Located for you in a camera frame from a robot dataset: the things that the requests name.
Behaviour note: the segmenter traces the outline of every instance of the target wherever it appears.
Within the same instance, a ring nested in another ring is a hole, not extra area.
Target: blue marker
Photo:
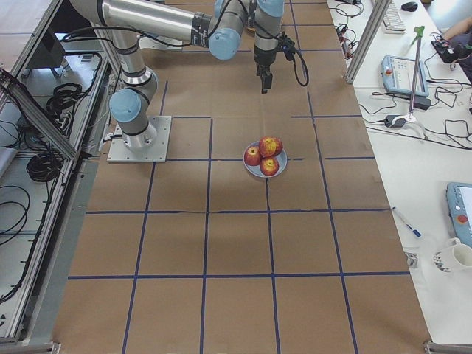
[[[402,220],[405,225],[408,226],[408,228],[414,233],[416,237],[421,236],[421,233],[417,229],[413,228],[413,226],[408,221],[406,221],[405,217],[397,210],[396,206],[392,208],[392,211],[398,216],[400,220]]]

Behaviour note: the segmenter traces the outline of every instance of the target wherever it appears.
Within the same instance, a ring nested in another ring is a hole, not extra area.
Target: red button
[[[467,223],[469,221],[465,215],[459,215],[456,219],[459,221],[459,223]]]

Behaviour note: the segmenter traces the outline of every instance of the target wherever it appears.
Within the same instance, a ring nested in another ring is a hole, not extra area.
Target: blue control device
[[[413,84],[414,60],[386,55],[382,60],[383,87],[390,94],[410,96]],[[423,62],[418,66],[416,96],[429,96]]]
[[[446,189],[450,216],[460,242],[472,247],[472,229],[468,213],[472,213],[472,184],[449,183]]]

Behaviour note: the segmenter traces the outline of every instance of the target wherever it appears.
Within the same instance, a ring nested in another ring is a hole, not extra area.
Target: plate
[[[244,151],[248,150],[251,146],[259,146],[259,142],[258,141],[253,142],[252,144],[248,145],[248,147]],[[277,160],[277,162],[279,162],[279,170],[273,176],[266,176],[261,172],[259,166],[249,166],[248,164],[246,164],[244,162],[244,153],[243,153],[244,166],[246,166],[246,169],[256,177],[271,178],[271,177],[278,176],[280,173],[282,173],[283,170],[287,167],[287,153],[285,152],[285,149],[282,149],[282,152],[279,155],[275,156],[275,159]]]

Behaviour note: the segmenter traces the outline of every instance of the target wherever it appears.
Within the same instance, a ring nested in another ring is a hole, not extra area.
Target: mug handle
[[[460,243],[461,243],[460,239],[457,238],[457,237],[454,237],[454,238],[451,238],[450,240],[448,240],[447,245],[448,246],[455,246],[455,245],[459,245]]]

